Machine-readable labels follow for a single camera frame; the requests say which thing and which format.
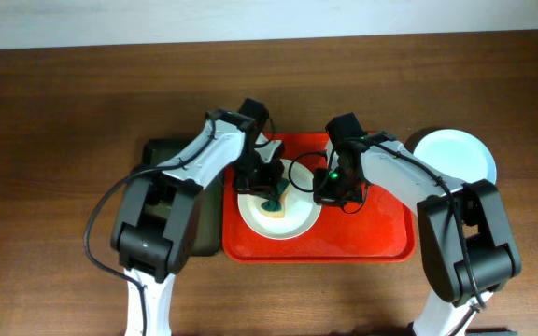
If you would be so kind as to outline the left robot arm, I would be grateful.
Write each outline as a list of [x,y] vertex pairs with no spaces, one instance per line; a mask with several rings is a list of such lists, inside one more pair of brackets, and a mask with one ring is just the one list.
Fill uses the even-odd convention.
[[173,284],[191,254],[204,193],[226,167],[235,172],[236,192],[277,200],[284,165],[281,143],[262,133],[269,120],[268,110],[253,104],[214,111],[174,157],[119,182],[125,191],[110,245],[128,285],[126,334],[170,334]]

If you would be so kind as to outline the white plate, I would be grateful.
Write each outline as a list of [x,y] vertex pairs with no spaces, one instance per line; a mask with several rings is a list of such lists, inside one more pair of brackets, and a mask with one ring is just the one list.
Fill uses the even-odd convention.
[[237,208],[246,225],[260,236],[272,240],[288,240],[308,231],[319,219],[321,206],[311,193],[289,184],[279,200],[281,209],[262,208],[266,200],[253,195],[239,194]]

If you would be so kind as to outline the dark green plastic tray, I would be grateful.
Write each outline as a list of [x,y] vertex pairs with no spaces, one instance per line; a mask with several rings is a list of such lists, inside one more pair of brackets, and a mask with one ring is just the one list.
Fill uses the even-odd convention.
[[[158,165],[168,161],[190,143],[190,139],[151,139],[143,148],[141,162]],[[193,241],[193,257],[211,257],[221,250],[223,173],[208,185],[202,196],[197,235]]]

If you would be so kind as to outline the light blue plate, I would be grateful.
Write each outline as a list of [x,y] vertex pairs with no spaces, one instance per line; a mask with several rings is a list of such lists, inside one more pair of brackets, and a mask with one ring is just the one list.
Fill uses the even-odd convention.
[[413,149],[415,157],[441,173],[468,183],[497,182],[497,165],[487,146],[470,133],[442,129],[423,136]]

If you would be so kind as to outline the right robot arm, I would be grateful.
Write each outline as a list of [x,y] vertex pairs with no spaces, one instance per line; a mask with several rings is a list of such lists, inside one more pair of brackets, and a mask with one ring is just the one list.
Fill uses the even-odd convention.
[[394,136],[328,133],[321,182],[351,178],[384,189],[417,217],[423,272],[431,292],[410,324],[412,335],[466,335],[487,301],[522,270],[496,185],[445,175],[410,154]]

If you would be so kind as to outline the green and yellow sponge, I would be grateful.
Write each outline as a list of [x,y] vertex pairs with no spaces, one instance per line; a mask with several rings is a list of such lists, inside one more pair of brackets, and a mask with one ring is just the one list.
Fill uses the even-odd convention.
[[290,181],[282,178],[276,187],[275,197],[261,204],[261,213],[269,218],[284,218],[286,215],[286,198],[290,191]]

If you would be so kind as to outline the red plastic tray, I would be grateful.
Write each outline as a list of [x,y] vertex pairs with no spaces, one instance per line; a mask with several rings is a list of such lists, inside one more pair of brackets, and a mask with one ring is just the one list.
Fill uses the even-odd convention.
[[240,215],[234,172],[225,171],[222,247],[242,263],[383,263],[401,262],[415,251],[412,212],[391,194],[371,186],[360,212],[350,215],[335,207],[321,209],[315,224],[301,236],[272,240],[254,232]]

